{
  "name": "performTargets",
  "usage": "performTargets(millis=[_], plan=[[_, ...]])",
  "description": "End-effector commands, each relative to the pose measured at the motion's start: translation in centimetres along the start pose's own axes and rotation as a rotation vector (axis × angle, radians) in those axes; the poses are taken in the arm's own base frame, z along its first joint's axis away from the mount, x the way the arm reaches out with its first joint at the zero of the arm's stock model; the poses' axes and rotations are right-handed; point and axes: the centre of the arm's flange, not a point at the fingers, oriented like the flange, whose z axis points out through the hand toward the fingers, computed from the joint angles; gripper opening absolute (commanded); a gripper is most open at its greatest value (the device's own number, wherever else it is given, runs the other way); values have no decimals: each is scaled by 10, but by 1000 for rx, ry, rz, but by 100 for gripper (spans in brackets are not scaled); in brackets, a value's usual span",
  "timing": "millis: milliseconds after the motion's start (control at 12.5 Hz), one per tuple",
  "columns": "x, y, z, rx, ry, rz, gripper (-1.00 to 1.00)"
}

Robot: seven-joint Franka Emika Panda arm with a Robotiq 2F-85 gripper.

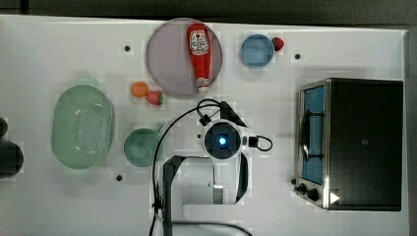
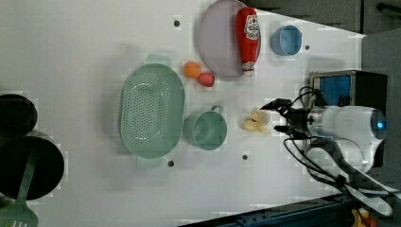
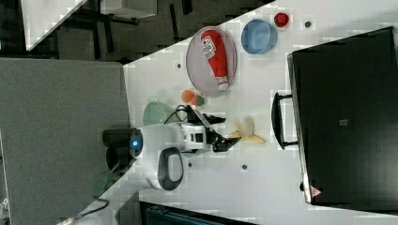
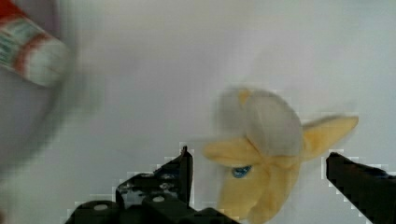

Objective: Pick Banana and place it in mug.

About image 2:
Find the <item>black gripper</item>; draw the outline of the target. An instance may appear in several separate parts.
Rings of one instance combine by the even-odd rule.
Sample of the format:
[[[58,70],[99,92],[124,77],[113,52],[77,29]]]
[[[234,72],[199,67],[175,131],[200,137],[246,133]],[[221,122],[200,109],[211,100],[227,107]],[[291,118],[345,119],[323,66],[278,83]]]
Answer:
[[[307,116],[309,109],[294,109],[291,107],[291,100],[284,98],[276,98],[268,104],[261,107],[264,111],[276,111],[284,114],[287,121],[285,126],[274,126],[274,129],[279,132],[284,132],[286,135],[295,139],[306,139],[309,135],[307,128]]]

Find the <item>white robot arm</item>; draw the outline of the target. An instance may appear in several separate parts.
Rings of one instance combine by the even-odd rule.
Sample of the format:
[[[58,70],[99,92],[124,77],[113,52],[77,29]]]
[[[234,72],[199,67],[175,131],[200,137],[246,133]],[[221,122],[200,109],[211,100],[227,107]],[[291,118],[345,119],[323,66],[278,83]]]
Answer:
[[[295,109],[289,99],[277,98],[263,111],[276,111],[286,119],[275,129],[288,140],[306,141],[299,162],[310,176],[353,197],[384,217],[392,215],[387,198],[399,198],[400,191],[368,175],[377,148],[387,135],[385,115],[363,106],[314,105]]]

